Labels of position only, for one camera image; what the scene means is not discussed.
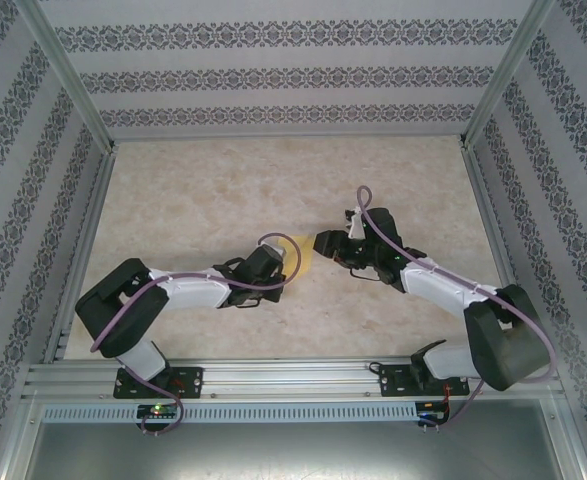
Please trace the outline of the aluminium frame post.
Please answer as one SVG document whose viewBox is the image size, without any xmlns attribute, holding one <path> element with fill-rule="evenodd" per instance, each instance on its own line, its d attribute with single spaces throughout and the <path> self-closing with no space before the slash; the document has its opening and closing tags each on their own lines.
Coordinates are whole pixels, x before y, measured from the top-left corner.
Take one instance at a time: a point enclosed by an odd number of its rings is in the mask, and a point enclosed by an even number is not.
<svg viewBox="0 0 587 480">
<path fill-rule="evenodd" d="M 488 83 L 469 123 L 460 136 L 463 152 L 469 152 L 483 131 L 502 92 L 525 57 L 537 31 L 541 28 L 555 0 L 532 0 L 513 39 Z"/>
<path fill-rule="evenodd" d="M 103 152 L 111 153 L 115 142 L 39 1 L 13 1 L 93 138 Z"/>
</svg>

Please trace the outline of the yellow square paper sheet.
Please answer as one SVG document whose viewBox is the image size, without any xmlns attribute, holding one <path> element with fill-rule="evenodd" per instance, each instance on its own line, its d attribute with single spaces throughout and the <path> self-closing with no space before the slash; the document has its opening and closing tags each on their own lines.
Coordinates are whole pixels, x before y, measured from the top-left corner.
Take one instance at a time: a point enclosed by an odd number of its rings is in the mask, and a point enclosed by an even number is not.
<svg viewBox="0 0 587 480">
<path fill-rule="evenodd" d="M 300 263 L 296 275 L 297 278 L 300 278 L 309 271 L 314 253 L 313 246 L 315 238 L 315 235 L 292 236 L 292 240 L 299 247 L 301 260 L 298 260 L 297 251 L 289 240 L 280 239 L 278 241 L 279 245 L 285 250 L 283 266 L 284 275 L 290 277 L 294 273 L 297 263 Z"/>
</svg>

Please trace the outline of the aluminium mounting rail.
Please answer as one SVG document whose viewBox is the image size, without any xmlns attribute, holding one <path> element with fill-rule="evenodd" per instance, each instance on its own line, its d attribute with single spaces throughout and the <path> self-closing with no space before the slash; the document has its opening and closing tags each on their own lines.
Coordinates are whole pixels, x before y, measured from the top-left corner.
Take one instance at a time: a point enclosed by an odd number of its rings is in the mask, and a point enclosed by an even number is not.
<svg viewBox="0 0 587 480">
<path fill-rule="evenodd" d="M 174 359 L 174 367 L 203 369 L 202 402 L 379 402 L 370 358 L 279 360 Z M 61 360 L 28 369 L 23 401 L 113 402 L 118 365 L 113 361 Z"/>
</svg>

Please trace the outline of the grey metal sheet panel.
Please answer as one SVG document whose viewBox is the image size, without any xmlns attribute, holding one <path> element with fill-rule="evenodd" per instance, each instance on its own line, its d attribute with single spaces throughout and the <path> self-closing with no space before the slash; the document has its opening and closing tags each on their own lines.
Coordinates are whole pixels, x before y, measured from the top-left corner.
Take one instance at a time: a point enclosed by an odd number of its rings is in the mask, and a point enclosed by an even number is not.
<svg viewBox="0 0 587 480">
<path fill-rule="evenodd" d="M 435 432 L 405 423 L 44 424 L 6 480 L 587 480 L 536 419 Z"/>
</svg>

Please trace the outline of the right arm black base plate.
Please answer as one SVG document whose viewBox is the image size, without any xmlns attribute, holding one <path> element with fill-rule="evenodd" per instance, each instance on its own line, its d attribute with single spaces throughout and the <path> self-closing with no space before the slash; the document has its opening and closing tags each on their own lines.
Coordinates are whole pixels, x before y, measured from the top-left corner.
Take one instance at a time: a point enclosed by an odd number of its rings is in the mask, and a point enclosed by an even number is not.
<svg viewBox="0 0 587 480">
<path fill-rule="evenodd" d="M 383 397 L 444 397 L 467 396 L 470 387 L 459 377 L 444 380 L 435 379 L 430 374 L 419 379 L 408 364 L 371 364 L 369 370 L 378 376 L 380 392 Z"/>
</svg>

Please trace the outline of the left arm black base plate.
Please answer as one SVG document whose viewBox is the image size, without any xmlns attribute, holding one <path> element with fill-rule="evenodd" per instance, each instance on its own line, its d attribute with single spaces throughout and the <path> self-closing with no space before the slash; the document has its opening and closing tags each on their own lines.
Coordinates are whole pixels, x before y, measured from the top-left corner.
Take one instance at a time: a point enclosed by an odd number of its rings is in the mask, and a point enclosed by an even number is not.
<svg viewBox="0 0 587 480">
<path fill-rule="evenodd" d="M 181 399 L 198 399 L 203 385 L 201 367 L 168 367 L 149 383 Z M 113 397 L 116 399 L 162 398 L 163 394 L 135 380 L 124 368 L 117 371 Z"/>
</svg>

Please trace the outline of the aluminium side rail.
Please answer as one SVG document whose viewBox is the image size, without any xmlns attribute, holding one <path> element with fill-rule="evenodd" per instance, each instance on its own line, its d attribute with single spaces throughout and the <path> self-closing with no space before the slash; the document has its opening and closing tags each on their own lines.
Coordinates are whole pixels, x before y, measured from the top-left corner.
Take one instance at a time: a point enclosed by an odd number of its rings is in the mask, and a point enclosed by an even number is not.
<svg viewBox="0 0 587 480">
<path fill-rule="evenodd" d="M 538 359 L 547 363 L 548 339 L 540 328 L 539 318 L 526 292 L 512 283 L 514 274 L 508 266 L 506 247 L 476 156 L 464 147 L 462 158 L 499 278 L 499 285 L 493 293 L 487 287 L 477 289 L 488 298 L 472 304 L 466 317 L 471 351 L 476 358 L 487 359 L 499 366 L 523 366 Z"/>
<path fill-rule="evenodd" d="M 99 169 L 95 172 L 90 195 L 82 217 L 81 229 L 76 238 L 75 248 L 64 278 L 63 289 L 55 310 L 53 323 L 46 339 L 45 348 L 42 351 L 41 363 L 50 364 L 56 361 L 59 342 L 63 333 L 72 324 L 75 315 L 75 302 L 79 298 L 86 275 L 117 153 L 118 145 L 114 144 L 110 151 L 104 154 Z"/>
</svg>

